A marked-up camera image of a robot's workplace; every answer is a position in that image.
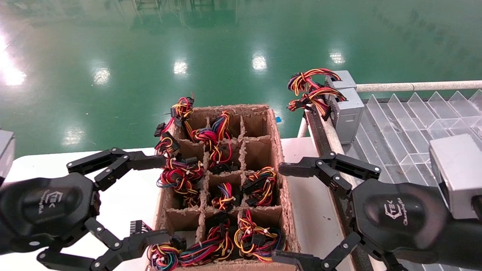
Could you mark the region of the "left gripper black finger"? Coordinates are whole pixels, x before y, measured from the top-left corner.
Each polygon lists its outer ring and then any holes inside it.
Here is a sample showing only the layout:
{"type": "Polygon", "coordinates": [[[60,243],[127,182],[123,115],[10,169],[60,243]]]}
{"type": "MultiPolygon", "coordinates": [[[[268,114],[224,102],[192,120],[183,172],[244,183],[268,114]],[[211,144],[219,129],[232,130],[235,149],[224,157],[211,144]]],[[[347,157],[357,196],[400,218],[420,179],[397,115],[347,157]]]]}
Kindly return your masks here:
{"type": "Polygon", "coordinates": [[[167,158],[162,155],[147,156],[142,151],[127,152],[119,148],[107,149],[67,163],[69,173],[82,175],[102,171],[94,178],[97,191],[106,191],[130,170],[163,168],[167,158]]]}
{"type": "Polygon", "coordinates": [[[141,220],[131,222],[131,234],[123,240],[95,218],[89,218],[84,225],[107,247],[104,254],[96,259],[64,254],[64,245],[57,242],[38,254],[38,262],[57,271],[113,271],[124,261],[140,258],[149,246],[170,240],[167,230],[149,230],[141,220]]]}

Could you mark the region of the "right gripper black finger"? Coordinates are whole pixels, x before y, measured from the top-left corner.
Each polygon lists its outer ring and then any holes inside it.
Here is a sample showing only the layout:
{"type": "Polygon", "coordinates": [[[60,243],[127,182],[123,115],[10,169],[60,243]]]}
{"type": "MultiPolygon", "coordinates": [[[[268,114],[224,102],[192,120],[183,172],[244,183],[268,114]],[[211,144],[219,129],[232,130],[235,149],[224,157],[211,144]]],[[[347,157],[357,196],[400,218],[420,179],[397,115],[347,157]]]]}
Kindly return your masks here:
{"type": "Polygon", "coordinates": [[[349,256],[356,247],[360,247],[372,256],[379,257],[388,271],[406,271],[406,268],[396,259],[395,253],[399,249],[407,248],[407,234],[390,233],[385,240],[389,239],[391,247],[378,242],[367,242],[369,240],[367,236],[354,231],[324,259],[312,254],[274,250],[272,261],[294,265],[300,271],[335,271],[344,258],[349,256]]]}
{"type": "Polygon", "coordinates": [[[321,157],[303,157],[298,163],[280,163],[279,173],[283,176],[317,177],[339,197],[349,197],[352,185],[342,173],[360,180],[378,180],[381,168],[373,164],[330,152],[321,157]]]}

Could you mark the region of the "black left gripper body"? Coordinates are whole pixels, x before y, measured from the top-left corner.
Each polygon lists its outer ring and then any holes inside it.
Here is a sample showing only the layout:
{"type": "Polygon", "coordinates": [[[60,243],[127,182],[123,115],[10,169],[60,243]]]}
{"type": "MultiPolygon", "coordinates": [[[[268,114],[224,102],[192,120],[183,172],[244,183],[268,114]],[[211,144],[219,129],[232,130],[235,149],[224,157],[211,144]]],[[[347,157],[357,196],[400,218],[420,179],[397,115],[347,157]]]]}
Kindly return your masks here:
{"type": "Polygon", "coordinates": [[[100,195],[84,175],[37,177],[1,187],[1,254],[28,253],[52,245],[70,247],[100,213],[100,195]]]}

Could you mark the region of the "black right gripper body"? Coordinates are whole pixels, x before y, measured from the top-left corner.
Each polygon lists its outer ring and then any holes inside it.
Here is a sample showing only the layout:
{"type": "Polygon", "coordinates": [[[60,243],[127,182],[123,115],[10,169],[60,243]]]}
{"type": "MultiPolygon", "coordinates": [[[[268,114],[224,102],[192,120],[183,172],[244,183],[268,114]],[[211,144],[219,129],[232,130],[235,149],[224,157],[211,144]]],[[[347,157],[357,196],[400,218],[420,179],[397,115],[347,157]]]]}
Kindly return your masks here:
{"type": "Polygon", "coordinates": [[[378,254],[436,260],[451,214],[437,187],[367,180],[352,192],[356,231],[378,254]]]}

